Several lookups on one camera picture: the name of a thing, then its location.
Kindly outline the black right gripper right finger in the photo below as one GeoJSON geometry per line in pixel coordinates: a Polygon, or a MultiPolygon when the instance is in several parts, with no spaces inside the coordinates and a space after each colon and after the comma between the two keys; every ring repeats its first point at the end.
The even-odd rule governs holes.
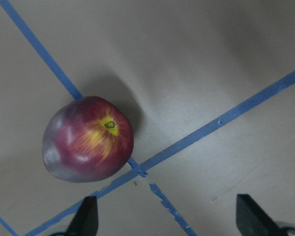
{"type": "Polygon", "coordinates": [[[248,194],[236,196],[236,226],[242,236],[275,236],[278,225],[248,194]]]}

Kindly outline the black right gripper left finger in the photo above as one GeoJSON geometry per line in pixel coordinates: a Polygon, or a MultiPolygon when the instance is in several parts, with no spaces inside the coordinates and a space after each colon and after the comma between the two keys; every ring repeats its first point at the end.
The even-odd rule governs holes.
{"type": "Polygon", "coordinates": [[[85,197],[70,222],[66,236],[95,236],[98,231],[98,207],[95,196],[85,197]]]}

